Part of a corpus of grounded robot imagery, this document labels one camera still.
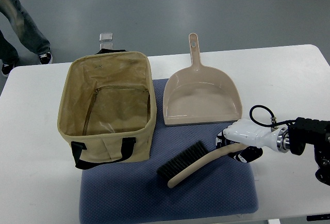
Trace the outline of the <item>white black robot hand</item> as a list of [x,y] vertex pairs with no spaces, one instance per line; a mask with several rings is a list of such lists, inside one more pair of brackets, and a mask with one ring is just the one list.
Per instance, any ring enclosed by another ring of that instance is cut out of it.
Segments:
[[247,148],[230,152],[229,157],[242,163],[249,163],[263,155],[263,147],[275,152],[286,153],[290,150],[288,129],[285,127],[263,127],[248,119],[240,119],[216,137],[216,148],[241,143]]

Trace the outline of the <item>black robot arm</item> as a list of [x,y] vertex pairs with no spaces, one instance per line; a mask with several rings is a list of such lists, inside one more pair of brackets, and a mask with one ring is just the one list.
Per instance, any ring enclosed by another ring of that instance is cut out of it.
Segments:
[[[264,124],[253,117],[253,110],[262,108],[271,116],[271,123]],[[323,184],[329,185],[329,121],[298,117],[294,120],[277,122],[271,109],[264,105],[254,105],[249,112],[250,119],[262,126],[275,129],[280,125],[287,126],[285,135],[280,146],[289,149],[294,155],[302,155],[307,144],[314,147],[314,158],[319,167],[315,177]]]

